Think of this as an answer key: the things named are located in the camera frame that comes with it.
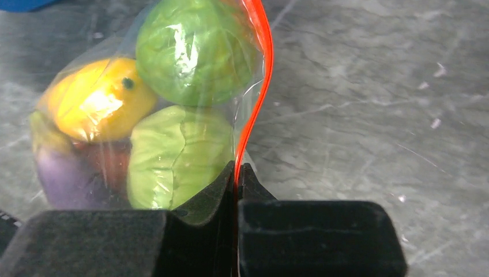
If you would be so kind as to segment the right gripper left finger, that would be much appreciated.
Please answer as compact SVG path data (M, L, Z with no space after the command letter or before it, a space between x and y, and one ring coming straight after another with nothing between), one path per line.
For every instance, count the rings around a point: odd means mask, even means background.
M173 211L46 211L16 232L2 276L230 276L234 163Z

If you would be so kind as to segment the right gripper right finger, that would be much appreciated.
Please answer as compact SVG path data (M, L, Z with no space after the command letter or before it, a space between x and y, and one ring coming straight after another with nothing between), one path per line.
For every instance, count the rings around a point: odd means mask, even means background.
M406 276L386 210L372 201L278 200L242 165L240 276Z

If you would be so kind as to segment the purple toy eggplant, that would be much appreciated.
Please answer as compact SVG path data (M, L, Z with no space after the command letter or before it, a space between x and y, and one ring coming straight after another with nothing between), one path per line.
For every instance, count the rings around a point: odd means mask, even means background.
M48 202L56 209L109 209L118 198L103 176L72 153L41 148L36 154L37 175Z

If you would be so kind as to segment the pale green toy cabbage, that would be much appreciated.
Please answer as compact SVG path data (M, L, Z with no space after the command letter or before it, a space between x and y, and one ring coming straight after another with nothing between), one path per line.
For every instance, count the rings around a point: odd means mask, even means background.
M233 128L212 108L166 107L133 129L127 198L135 209L175 209L234 159Z

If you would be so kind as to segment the yellow toy mango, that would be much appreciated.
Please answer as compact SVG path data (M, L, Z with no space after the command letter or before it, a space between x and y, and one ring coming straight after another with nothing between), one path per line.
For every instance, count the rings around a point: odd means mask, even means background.
M52 85L37 104L58 129L85 143L130 136L157 103L131 58L102 59Z

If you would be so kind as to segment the clear zip top bag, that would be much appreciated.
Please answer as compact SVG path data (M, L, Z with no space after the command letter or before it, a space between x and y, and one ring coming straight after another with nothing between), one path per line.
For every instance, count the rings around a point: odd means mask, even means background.
M273 68L261 1L155 1L29 117L56 209L177 209L241 163Z

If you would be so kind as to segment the green toy cabbage front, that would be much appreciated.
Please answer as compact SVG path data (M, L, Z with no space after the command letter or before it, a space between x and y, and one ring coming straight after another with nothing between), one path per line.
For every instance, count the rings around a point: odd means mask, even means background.
M141 78L166 100L222 104L252 82L261 55L238 1L160 1L136 43Z

